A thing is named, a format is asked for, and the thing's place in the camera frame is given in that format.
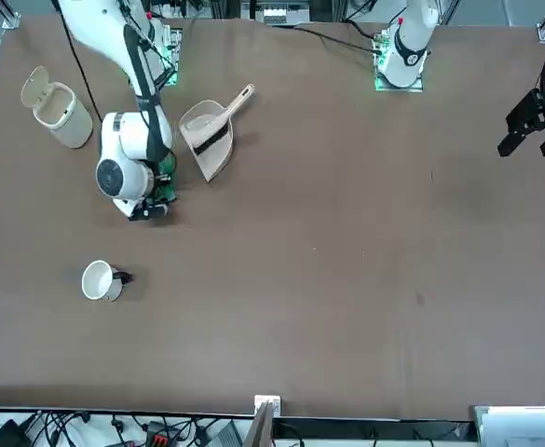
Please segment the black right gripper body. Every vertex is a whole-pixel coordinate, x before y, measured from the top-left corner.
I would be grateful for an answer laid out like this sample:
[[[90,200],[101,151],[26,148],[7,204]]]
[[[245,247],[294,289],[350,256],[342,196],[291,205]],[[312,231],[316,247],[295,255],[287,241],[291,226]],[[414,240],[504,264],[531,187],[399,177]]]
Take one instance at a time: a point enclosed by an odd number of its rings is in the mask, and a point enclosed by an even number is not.
[[[138,204],[130,218],[132,220],[151,220],[164,217],[169,212],[170,184],[158,183],[155,189]]]

